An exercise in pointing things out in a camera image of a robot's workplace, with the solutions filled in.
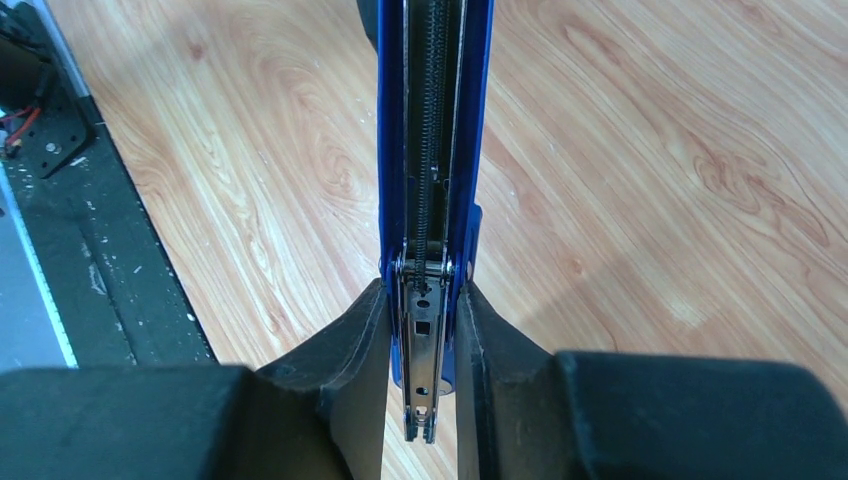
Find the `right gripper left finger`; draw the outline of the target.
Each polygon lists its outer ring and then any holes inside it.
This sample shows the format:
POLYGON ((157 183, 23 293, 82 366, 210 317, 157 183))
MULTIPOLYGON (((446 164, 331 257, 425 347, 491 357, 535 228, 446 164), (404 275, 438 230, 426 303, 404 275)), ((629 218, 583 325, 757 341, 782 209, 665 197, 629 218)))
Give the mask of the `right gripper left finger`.
POLYGON ((26 369, 1 378, 5 479, 377 479, 389 308, 372 281, 258 369, 26 369))

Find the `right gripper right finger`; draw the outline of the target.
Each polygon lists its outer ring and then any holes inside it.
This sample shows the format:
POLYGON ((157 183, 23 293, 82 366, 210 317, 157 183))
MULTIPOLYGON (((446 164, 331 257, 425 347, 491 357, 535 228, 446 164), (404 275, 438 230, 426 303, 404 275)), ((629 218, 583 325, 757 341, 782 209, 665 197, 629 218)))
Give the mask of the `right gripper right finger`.
POLYGON ((456 307, 462 479, 843 479, 847 421, 772 361, 548 353, 473 284, 456 307))

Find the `blue stapler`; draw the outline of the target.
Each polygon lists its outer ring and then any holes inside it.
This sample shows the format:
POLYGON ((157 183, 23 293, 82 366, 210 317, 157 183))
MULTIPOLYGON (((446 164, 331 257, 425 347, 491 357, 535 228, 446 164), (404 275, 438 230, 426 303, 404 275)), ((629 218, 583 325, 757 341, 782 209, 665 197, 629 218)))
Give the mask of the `blue stapler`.
POLYGON ((407 441, 433 443, 456 385, 459 294, 474 271, 475 201, 494 5, 375 7, 380 273, 407 441))

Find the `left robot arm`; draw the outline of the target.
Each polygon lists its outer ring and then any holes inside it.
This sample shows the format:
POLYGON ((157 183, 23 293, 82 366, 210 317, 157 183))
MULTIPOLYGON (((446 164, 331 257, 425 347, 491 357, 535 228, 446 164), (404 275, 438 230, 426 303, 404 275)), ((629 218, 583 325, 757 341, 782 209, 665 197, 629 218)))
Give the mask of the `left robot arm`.
POLYGON ((45 57, 1 35, 1 109, 40 106, 56 83, 56 69, 45 57))

